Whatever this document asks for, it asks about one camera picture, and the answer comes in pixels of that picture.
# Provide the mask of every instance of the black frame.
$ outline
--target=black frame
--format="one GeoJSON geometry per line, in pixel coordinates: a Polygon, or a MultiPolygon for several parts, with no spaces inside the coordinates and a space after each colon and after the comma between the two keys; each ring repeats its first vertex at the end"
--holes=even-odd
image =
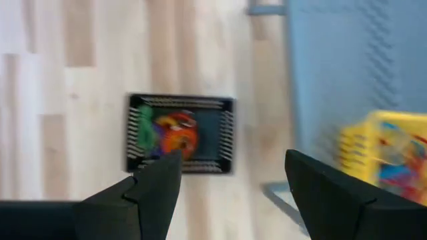
{"type": "Polygon", "coordinates": [[[155,159],[145,156],[144,150],[136,145],[138,107],[149,105],[156,108],[187,109],[217,109],[221,112],[219,159],[209,161],[194,159],[184,161],[183,173],[224,174],[232,172],[234,157],[234,99],[227,97],[200,97],[189,95],[152,95],[131,94],[127,103],[125,159],[126,171],[134,172],[143,169],[155,159]]]}

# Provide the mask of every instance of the light wood plank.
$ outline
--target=light wood plank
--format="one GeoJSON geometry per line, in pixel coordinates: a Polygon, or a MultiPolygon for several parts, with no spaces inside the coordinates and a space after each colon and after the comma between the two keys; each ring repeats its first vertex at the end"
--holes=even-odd
{"type": "Polygon", "coordinates": [[[22,2],[0,0],[0,53],[24,53],[26,41],[22,2]]]}
{"type": "Polygon", "coordinates": [[[43,162],[39,112],[39,58],[19,56],[16,84],[16,181],[18,199],[43,199],[43,162]]]}
{"type": "Polygon", "coordinates": [[[123,170],[123,143],[125,135],[125,61],[123,54],[126,48],[125,31],[128,24],[129,11],[134,0],[96,0],[95,22],[95,57],[97,59],[97,78],[90,83],[97,87],[95,93],[99,102],[99,123],[102,149],[100,151],[103,164],[99,170],[105,174],[99,176],[100,181],[114,184],[129,174],[123,170]]]}
{"type": "Polygon", "coordinates": [[[259,192],[259,185],[253,185],[251,179],[253,176],[250,175],[250,164],[254,156],[249,154],[250,148],[254,146],[248,144],[244,130],[242,124],[236,125],[234,175],[224,188],[227,189],[226,199],[229,199],[223,213],[225,221],[222,222],[225,237],[218,239],[258,239],[254,224],[255,217],[259,216],[254,214],[252,193],[259,192]]]}
{"type": "Polygon", "coordinates": [[[123,30],[125,91],[149,93],[152,89],[147,3],[134,1],[123,30]]]}
{"type": "Polygon", "coordinates": [[[283,105],[283,89],[280,89],[278,81],[278,64],[274,61],[277,54],[269,41],[254,42],[254,78],[263,79],[255,81],[255,98],[258,123],[267,125],[277,121],[283,115],[278,105],[283,105]]]}
{"type": "Polygon", "coordinates": [[[267,38],[265,19],[266,18],[262,16],[250,17],[252,25],[252,37],[255,40],[262,41],[267,38]]]}
{"type": "Polygon", "coordinates": [[[200,94],[197,64],[197,22],[194,0],[178,0],[175,7],[176,48],[181,94],[200,94]]]}
{"type": "Polygon", "coordinates": [[[178,93],[174,0],[149,0],[151,79],[153,93],[178,93]]]}
{"type": "Polygon", "coordinates": [[[93,0],[64,0],[66,66],[95,65],[93,46],[93,0]]]}
{"type": "Polygon", "coordinates": [[[232,52],[226,31],[228,18],[218,11],[220,1],[195,1],[199,82],[204,95],[236,96],[232,52]]]}
{"type": "Polygon", "coordinates": [[[27,51],[35,53],[35,0],[22,0],[22,8],[25,23],[25,35],[27,36],[27,51]]]}
{"type": "Polygon", "coordinates": [[[82,200],[107,187],[102,182],[105,149],[100,127],[103,121],[100,81],[94,68],[66,69],[65,79],[69,194],[70,199],[82,200]]]}
{"type": "Polygon", "coordinates": [[[65,136],[65,116],[42,115],[44,193],[50,200],[69,198],[69,165],[65,136]]]}
{"type": "Polygon", "coordinates": [[[178,200],[175,206],[175,211],[173,212],[173,217],[171,220],[171,225],[169,226],[169,231],[167,232],[167,240],[179,240],[179,239],[191,239],[190,236],[190,226],[188,224],[189,217],[187,209],[191,207],[193,211],[197,211],[197,206],[194,208],[188,204],[188,195],[186,194],[189,190],[187,185],[181,180],[181,188],[179,190],[178,200]]]}
{"type": "Polygon", "coordinates": [[[186,223],[188,228],[189,240],[211,239],[212,226],[209,208],[211,207],[208,199],[209,177],[206,176],[183,176],[181,184],[185,186],[186,223]]]}
{"type": "Polygon", "coordinates": [[[3,57],[3,82],[0,101],[2,111],[2,198],[14,199],[18,196],[18,174],[17,174],[17,82],[18,82],[18,56],[4,55],[3,57]]]}
{"type": "Polygon", "coordinates": [[[40,56],[40,114],[65,114],[65,66],[62,1],[35,2],[35,40],[40,56]]]}

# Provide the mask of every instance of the green object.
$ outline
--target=green object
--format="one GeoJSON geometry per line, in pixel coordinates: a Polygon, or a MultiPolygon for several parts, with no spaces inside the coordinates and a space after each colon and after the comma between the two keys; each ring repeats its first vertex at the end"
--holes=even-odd
{"type": "Polygon", "coordinates": [[[154,150],[156,133],[151,123],[153,109],[147,105],[139,107],[138,147],[148,153],[154,150]]]}

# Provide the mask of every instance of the yellow box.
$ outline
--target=yellow box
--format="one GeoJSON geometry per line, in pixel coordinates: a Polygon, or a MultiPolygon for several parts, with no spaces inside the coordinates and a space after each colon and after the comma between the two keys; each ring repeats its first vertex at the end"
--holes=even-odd
{"type": "Polygon", "coordinates": [[[375,111],[340,135],[341,170],[427,205],[427,115],[375,111]]]}

